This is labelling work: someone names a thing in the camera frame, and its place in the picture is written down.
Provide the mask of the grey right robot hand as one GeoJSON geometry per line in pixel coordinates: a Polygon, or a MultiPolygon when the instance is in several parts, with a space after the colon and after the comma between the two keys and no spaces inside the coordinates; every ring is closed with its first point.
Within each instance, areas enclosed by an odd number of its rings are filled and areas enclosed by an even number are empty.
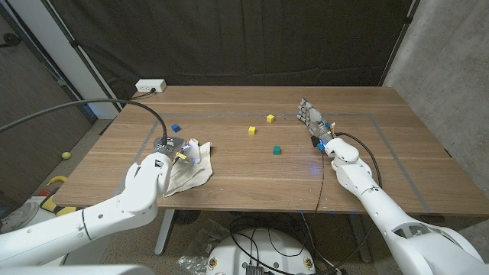
{"type": "Polygon", "coordinates": [[[298,109],[296,116],[308,127],[313,146],[323,150],[325,145],[334,138],[331,125],[324,119],[322,113],[305,98],[301,98],[298,109]]]}

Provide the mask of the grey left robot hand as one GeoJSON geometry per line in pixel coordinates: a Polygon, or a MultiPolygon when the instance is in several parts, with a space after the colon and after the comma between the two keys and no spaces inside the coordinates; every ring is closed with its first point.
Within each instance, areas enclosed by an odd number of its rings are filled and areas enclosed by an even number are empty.
{"type": "Polygon", "coordinates": [[[199,145],[196,140],[179,137],[158,138],[153,142],[154,151],[167,155],[173,162],[198,163],[199,145]]]}

